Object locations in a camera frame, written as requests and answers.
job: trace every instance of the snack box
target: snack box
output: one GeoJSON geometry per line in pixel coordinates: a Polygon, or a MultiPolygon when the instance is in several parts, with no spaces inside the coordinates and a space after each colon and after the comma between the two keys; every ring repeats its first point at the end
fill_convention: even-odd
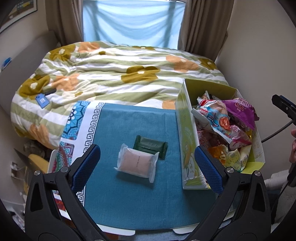
{"type": "MultiPolygon", "coordinates": [[[[183,189],[209,189],[202,172],[194,160],[194,151],[199,146],[196,123],[193,117],[192,106],[196,106],[197,97],[205,91],[221,100],[243,98],[239,91],[233,87],[208,82],[204,80],[184,79],[178,94],[175,107],[178,124],[178,133],[181,151],[182,185],[183,189]]],[[[251,174],[259,170],[265,163],[263,147],[257,128],[252,133],[252,148],[242,173],[251,174]]]]}

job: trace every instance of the curtain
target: curtain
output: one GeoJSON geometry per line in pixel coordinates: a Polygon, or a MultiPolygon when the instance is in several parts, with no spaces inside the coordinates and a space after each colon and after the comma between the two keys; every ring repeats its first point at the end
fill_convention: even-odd
{"type": "Polygon", "coordinates": [[[46,21],[62,45],[83,41],[83,0],[45,0],[46,21]]]}
{"type": "Polygon", "coordinates": [[[187,0],[178,49],[216,59],[227,37],[234,0],[187,0]]]}
{"type": "Polygon", "coordinates": [[[176,49],[184,9],[172,1],[84,1],[84,40],[176,49]]]}

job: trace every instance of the metal screw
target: metal screw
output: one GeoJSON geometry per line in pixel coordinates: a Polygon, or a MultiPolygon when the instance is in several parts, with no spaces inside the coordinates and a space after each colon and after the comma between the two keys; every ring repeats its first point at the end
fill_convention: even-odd
{"type": "Polygon", "coordinates": [[[261,176],[260,171],[255,171],[254,174],[255,174],[257,177],[261,176]]]}
{"type": "Polygon", "coordinates": [[[67,172],[68,170],[69,170],[68,167],[62,167],[62,168],[61,168],[61,172],[67,172]]]}
{"type": "Polygon", "coordinates": [[[226,171],[227,171],[228,173],[234,173],[234,169],[233,169],[232,167],[228,167],[228,168],[226,168],[226,171]]]}
{"type": "Polygon", "coordinates": [[[34,175],[35,176],[38,176],[40,174],[40,170],[36,170],[35,172],[34,172],[34,175]]]}

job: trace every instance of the person's hand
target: person's hand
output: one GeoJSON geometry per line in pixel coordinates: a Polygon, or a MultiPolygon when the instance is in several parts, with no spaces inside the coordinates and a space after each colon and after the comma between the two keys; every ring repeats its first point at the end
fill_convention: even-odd
{"type": "MultiPolygon", "coordinates": [[[[296,138],[296,129],[291,130],[291,135],[296,138]]],[[[291,163],[296,162],[296,153],[295,153],[295,151],[296,151],[296,140],[294,140],[293,143],[292,143],[292,151],[291,151],[291,155],[290,155],[290,158],[289,158],[289,161],[291,163]]]]}

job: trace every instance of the blue object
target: blue object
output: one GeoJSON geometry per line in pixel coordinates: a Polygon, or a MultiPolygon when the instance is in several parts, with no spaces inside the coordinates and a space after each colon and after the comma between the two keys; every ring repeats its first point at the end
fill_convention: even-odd
{"type": "Polygon", "coordinates": [[[84,1],[84,41],[177,49],[184,9],[173,1],[84,1]]]}
{"type": "Polygon", "coordinates": [[[223,192],[222,177],[199,146],[195,149],[194,158],[211,189],[221,194],[223,192]]]}
{"type": "Polygon", "coordinates": [[[49,104],[49,101],[48,99],[45,97],[44,94],[38,94],[36,97],[35,97],[37,103],[40,105],[40,107],[43,109],[44,107],[46,107],[48,104],[49,104]]]}
{"type": "Polygon", "coordinates": [[[71,189],[74,193],[77,193],[83,190],[94,168],[99,162],[100,157],[101,157],[101,150],[100,150],[100,147],[96,145],[90,151],[88,156],[84,159],[83,163],[80,165],[77,172],[73,175],[71,189]]]}
{"type": "Polygon", "coordinates": [[[211,190],[182,188],[175,110],[106,103],[93,143],[101,159],[86,184],[84,207],[97,224],[131,230],[187,226],[200,222],[216,200],[211,190]],[[132,148],[137,135],[168,142],[154,183],[114,169],[122,143],[132,148]]]}
{"type": "Polygon", "coordinates": [[[1,70],[5,69],[6,66],[11,62],[11,58],[7,58],[6,60],[4,60],[3,64],[1,65],[1,70]]]}

